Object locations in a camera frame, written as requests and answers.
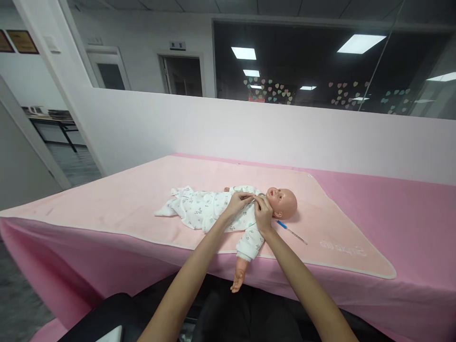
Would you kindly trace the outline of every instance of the door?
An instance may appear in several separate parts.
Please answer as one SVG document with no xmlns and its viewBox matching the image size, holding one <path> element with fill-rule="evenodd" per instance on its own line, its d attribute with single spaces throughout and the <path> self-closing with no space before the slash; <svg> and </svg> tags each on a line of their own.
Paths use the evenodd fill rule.
<svg viewBox="0 0 456 342">
<path fill-rule="evenodd" d="M 0 210 L 62 191 L 0 102 Z"/>
<path fill-rule="evenodd" d="M 100 88 L 131 90 L 117 47 L 91 47 L 87 49 L 87 56 Z"/>
<path fill-rule="evenodd" d="M 165 92 L 174 95 L 203 96 L 198 57 L 160 56 Z"/>
</svg>

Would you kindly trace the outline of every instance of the blue thermometer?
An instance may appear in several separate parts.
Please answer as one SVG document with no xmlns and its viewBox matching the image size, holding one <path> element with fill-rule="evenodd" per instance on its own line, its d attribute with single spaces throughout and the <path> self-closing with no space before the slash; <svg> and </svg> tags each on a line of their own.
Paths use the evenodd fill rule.
<svg viewBox="0 0 456 342">
<path fill-rule="evenodd" d="M 305 242 L 303 239 L 301 239 L 299 236 L 297 236 L 292 230 L 288 229 L 288 227 L 286 225 L 284 225 L 282 222 L 280 222 L 278 220 L 277 223 L 279 225 L 281 225 L 283 228 L 285 228 L 286 230 L 288 230 L 290 233 L 292 233 L 294 236 L 296 236 L 298 239 L 300 239 L 302 242 L 304 242 L 307 245 L 307 242 Z"/>
</svg>

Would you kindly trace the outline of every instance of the wall sign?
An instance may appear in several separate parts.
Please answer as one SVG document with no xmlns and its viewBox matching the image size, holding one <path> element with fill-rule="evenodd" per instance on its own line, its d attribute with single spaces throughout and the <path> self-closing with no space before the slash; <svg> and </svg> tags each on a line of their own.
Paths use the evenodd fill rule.
<svg viewBox="0 0 456 342">
<path fill-rule="evenodd" d="M 38 49 L 28 31 L 6 30 L 6 32 L 19 53 L 39 54 Z"/>
<path fill-rule="evenodd" d="M 170 40 L 170 50 L 185 51 L 185 42 Z"/>
<path fill-rule="evenodd" d="M 3 30 L 0 30 L 0 52 L 14 53 L 14 49 L 11 46 L 8 38 L 6 38 L 6 34 L 3 32 Z"/>
</svg>

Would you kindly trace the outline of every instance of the framed certificate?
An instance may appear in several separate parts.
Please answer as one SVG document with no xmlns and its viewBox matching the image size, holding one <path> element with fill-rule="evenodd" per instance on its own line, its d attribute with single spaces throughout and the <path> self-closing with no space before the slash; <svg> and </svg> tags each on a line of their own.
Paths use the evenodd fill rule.
<svg viewBox="0 0 456 342">
<path fill-rule="evenodd" d="M 28 31 L 6 30 L 6 32 L 19 53 L 39 54 L 38 49 Z"/>
<path fill-rule="evenodd" d="M 11 46 L 5 32 L 0 30 L 0 52 L 11 52 L 14 53 L 14 49 Z"/>
</svg>

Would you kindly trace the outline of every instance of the baby doll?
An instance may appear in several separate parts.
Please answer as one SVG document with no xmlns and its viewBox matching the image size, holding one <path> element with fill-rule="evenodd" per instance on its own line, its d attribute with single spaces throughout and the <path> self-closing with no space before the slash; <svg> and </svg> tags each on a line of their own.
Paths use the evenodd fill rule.
<svg viewBox="0 0 456 342">
<path fill-rule="evenodd" d="M 225 188 L 224 192 L 194 192 L 187 186 L 185 188 L 171 189 L 171 195 L 175 196 L 175 198 L 168 200 L 163 208 L 155 212 L 155 216 L 179 215 L 183 224 L 187 227 L 202 229 L 204 233 L 207 233 L 228 206 L 234 192 L 250 192 L 264 196 L 252 186 Z M 274 210 L 274 217 L 288 219 L 295 214 L 297 209 L 296 197 L 290 190 L 269 188 L 266 198 Z M 241 288 L 248 264 L 252 259 L 255 259 L 264 243 L 255 221 L 255 205 L 253 202 L 246 205 L 225 231 L 238 230 L 245 230 L 245 233 L 236 244 L 236 270 L 233 286 L 231 287 L 233 293 Z"/>
</svg>

